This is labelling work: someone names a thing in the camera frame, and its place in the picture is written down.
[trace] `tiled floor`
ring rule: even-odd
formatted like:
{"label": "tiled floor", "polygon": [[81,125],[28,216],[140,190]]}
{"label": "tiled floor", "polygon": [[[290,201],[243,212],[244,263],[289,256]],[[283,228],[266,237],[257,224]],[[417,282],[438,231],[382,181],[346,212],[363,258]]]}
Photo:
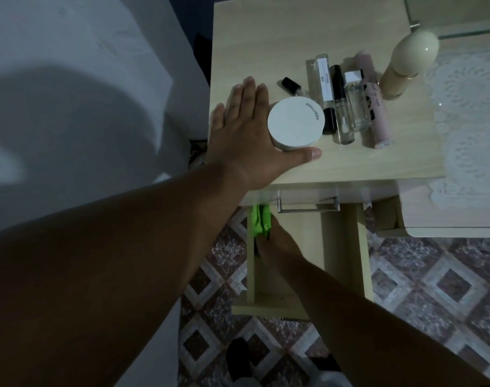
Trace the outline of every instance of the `tiled floor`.
{"label": "tiled floor", "polygon": [[[246,290],[245,212],[235,212],[182,296],[178,383],[229,385],[225,349],[250,346],[264,386],[302,386],[327,348],[309,322],[234,316]],[[375,302],[490,377],[490,239],[381,239],[369,232]]]}

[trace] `black shoe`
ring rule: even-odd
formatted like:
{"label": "black shoe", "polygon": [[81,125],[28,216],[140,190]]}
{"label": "black shoe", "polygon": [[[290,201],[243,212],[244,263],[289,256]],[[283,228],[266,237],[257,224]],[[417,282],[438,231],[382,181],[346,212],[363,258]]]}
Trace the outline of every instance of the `black shoe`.
{"label": "black shoe", "polygon": [[225,360],[227,361],[227,369],[233,382],[239,378],[252,377],[250,352],[243,338],[236,338],[230,343],[225,353]]}

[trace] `beige bottle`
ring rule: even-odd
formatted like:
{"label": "beige bottle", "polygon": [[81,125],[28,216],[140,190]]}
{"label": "beige bottle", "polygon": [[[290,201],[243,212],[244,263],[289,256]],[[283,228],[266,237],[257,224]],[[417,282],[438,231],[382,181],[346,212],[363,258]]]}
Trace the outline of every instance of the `beige bottle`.
{"label": "beige bottle", "polygon": [[404,37],[392,52],[390,64],[384,71],[379,87],[385,99],[396,99],[412,79],[435,62],[439,41],[433,32],[417,30]]}

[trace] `pinky finger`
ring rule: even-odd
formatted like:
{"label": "pinky finger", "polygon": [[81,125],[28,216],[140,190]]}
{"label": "pinky finger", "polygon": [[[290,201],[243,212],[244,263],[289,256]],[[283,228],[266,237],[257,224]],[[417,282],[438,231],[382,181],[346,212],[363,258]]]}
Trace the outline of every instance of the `pinky finger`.
{"label": "pinky finger", "polygon": [[224,113],[225,113],[225,106],[223,105],[223,103],[217,104],[212,114],[211,131],[215,131],[223,128]]}

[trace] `forearm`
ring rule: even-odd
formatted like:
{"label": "forearm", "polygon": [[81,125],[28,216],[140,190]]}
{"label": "forearm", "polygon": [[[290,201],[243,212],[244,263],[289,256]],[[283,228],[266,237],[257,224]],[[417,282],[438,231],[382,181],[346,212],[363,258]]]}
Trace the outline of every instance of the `forearm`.
{"label": "forearm", "polygon": [[0,234],[0,384],[112,385],[245,193],[204,166]]}
{"label": "forearm", "polygon": [[353,386],[490,385],[427,335],[306,260],[280,269]]}

